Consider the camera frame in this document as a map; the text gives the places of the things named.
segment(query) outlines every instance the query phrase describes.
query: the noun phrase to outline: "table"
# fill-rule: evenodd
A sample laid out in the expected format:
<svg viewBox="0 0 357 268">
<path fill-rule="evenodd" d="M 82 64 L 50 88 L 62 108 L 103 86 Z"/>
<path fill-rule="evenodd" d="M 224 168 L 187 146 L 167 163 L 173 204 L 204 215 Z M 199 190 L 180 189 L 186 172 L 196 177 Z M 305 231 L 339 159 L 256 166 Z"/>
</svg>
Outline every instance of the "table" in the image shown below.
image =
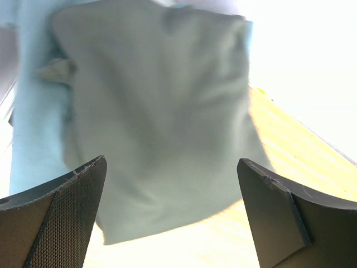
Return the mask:
<svg viewBox="0 0 357 268">
<path fill-rule="evenodd" d="M 340 198 L 357 201 L 357 168 L 250 89 L 250 113 L 264 148 L 282 176 Z M 84 267 L 259 268 L 244 203 L 204 221 L 151 237 L 102 246 L 93 229 Z"/>
</svg>

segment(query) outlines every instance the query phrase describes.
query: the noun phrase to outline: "black mesh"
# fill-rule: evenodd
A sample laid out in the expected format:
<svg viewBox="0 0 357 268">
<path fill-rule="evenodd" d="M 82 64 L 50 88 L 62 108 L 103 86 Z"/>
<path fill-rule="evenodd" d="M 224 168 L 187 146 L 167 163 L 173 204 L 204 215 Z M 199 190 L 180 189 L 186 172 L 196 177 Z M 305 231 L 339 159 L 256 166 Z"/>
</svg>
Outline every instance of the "black mesh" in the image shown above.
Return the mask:
<svg viewBox="0 0 357 268">
<path fill-rule="evenodd" d="M 86 167 L 56 193 L 26 268 L 83 266 L 103 190 L 104 179 L 98 177 L 106 172 L 106 165 L 93 165 L 96 167 Z"/>
</svg>

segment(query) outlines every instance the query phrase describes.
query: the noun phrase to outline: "gray fabric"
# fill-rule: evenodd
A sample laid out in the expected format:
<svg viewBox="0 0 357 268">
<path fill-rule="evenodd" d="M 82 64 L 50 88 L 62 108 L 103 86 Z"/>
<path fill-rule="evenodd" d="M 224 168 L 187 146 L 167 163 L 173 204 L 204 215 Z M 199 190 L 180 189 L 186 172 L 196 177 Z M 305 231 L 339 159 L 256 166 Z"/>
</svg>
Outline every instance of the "gray fabric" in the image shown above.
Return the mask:
<svg viewBox="0 0 357 268">
<path fill-rule="evenodd" d="M 227 208 L 242 197 L 241 157 L 272 168 L 248 113 L 242 17 L 107 0 L 65 9 L 52 26 L 76 65 L 67 163 L 108 161 L 106 244 Z M 56 66 L 68 70 L 57 62 L 41 75 L 58 81 Z"/>
<path fill-rule="evenodd" d="M 53 61 L 37 73 L 45 80 L 72 85 L 75 64 L 69 59 L 53 59 Z"/>
</svg>

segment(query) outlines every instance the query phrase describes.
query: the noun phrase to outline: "overexposed background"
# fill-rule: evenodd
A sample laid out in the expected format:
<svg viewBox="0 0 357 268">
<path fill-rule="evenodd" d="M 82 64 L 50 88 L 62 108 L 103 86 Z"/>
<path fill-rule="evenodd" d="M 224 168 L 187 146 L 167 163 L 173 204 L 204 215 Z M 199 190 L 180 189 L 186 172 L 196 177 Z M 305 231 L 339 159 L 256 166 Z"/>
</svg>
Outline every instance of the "overexposed background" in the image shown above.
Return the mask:
<svg viewBox="0 0 357 268">
<path fill-rule="evenodd" d="M 237 1 L 252 4 L 252 84 L 357 161 L 357 3 Z"/>
</svg>

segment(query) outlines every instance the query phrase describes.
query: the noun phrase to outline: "wooden floor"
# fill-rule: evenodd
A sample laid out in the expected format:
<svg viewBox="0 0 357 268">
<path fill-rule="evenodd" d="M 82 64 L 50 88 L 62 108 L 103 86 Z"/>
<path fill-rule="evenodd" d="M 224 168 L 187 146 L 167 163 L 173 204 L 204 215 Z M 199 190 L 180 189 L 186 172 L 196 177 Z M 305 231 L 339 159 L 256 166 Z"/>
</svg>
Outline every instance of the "wooden floor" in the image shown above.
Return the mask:
<svg viewBox="0 0 357 268">
<path fill-rule="evenodd" d="M 251 90 L 251 115 L 280 175 L 321 192 L 357 201 L 357 168 Z M 243 202 L 207 220 L 114 246 L 101 246 L 95 226 L 84 267 L 259 268 Z"/>
</svg>

